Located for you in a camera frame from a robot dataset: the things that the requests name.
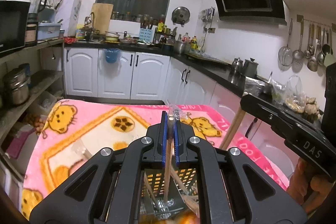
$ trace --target orange border pattern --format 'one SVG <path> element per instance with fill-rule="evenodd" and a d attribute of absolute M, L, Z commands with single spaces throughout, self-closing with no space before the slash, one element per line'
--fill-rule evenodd
<path fill-rule="evenodd" d="M 84 134 L 88 133 L 90 130 L 94 129 L 96 126 L 104 122 L 105 120 L 109 119 L 113 115 L 117 114 L 118 112 L 125 110 L 128 114 L 130 114 L 133 118 L 135 118 L 142 126 L 145 128 L 148 128 L 150 124 L 146 122 L 141 116 L 139 116 L 136 112 L 133 110 L 124 107 L 124 106 L 118 106 L 110 111 L 100 115 L 95 120 L 92 120 L 87 125 L 83 126 L 78 131 L 74 132 L 72 135 L 70 135 L 68 138 L 60 141 L 59 143 L 55 144 L 48 150 L 46 150 L 40 159 L 40 165 L 41 165 L 41 172 L 43 176 L 43 180 L 45 183 L 45 186 L 47 188 L 47 191 L 51 193 L 54 189 L 56 189 L 56 181 L 53 178 L 53 174 L 50 170 L 49 166 L 49 159 L 56 154 L 60 153 L 63 149 L 77 141 L 80 137 L 82 137 Z"/>

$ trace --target countertop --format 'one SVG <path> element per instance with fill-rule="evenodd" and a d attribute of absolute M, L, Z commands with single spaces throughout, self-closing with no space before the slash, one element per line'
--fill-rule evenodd
<path fill-rule="evenodd" d="M 116 44 L 116 43 L 91 43 L 91 42 L 75 42 L 65 47 L 78 47 L 78 48 L 118 48 L 122 51 L 128 52 L 146 52 L 153 54 L 160 54 L 165 56 L 171 56 L 178 61 L 186 64 L 203 73 L 207 77 L 213 79 L 224 88 L 228 89 L 232 93 L 239 97 L 243 96 L 245 77 L 241 75 L 233 75 L 230 72 L 231 64 L 218 64 L 212 61 L 200 61 L 195 60 L 185 54 L 179 55 L 174 52 L 165 52 L 158 47 L 148 47 L 138 44 Z"/>

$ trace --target cutting board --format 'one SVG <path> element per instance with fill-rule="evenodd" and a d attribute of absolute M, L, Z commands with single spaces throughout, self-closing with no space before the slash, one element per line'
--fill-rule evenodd
<path fill-rule="evenodd" d="M 113 4 L 94 3 L 91 12 L 94 12 L 94 28 L 101 34 L 109 30 Z"/>

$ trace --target shelf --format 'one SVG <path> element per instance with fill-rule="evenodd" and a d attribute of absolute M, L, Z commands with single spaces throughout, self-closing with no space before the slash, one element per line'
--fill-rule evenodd
<path fill-rule="evenodd" d="M 54 70 L 40 70 L 31 76 L 30 97 L 27 102 L 13 108 L 4 108 L 0 111 L 0 144 L 8 132 L 17 122 L 24 111 L 41 95 L 52 83 L 62 77 L 63 72 Z"/>
<path fill-rule="evenodd" d="M 32 51 L 37 51 L 37 50 L 40 50 L 42 48 L 54 46 L 54 45 L 61 44 L 61 43 L 63 43 L 63 39 L 56 39 L 56 40 L 51 40 L 51 41 L 48 41 L 48 42 L 41 42 L 41 43 L 37 44 L 36 46 L 23 48 L 23 49 L 21 49 L 17 52 L 13 52 L 9 55 L 1 57 L 0 58 L 0 64 L 3 64 L 3 63 L 5 63 L 9 60 L 12 60 L 12 59 L 16 58 L 16 57 L 20 57 L 22 54 L 26 54 L 26 53 L 32 52 Z"/>

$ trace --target utensil rack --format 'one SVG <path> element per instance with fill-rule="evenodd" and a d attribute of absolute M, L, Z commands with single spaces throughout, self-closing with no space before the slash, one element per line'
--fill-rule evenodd
<path fill-rule="evenodd" d="M 314 24 L 320 25 L 322 27 L 330 28 L 332 30 L 332 32 L 336 33 L 336 24 L 335 23 L 331 23 L 331 25 L 327 25 L 327 24 L 323 24 L 323 23 L 320 23 L 320 22 L 317 22 L 317 21 L 314 21 L 314 20 L 305 19 L 303 17 L 303 15 L 296 15 L 296 21 L 297 22 L 301 23 L 302 19 L 306 22 L 309 22 L 309 23 L 314 23 Z"/>

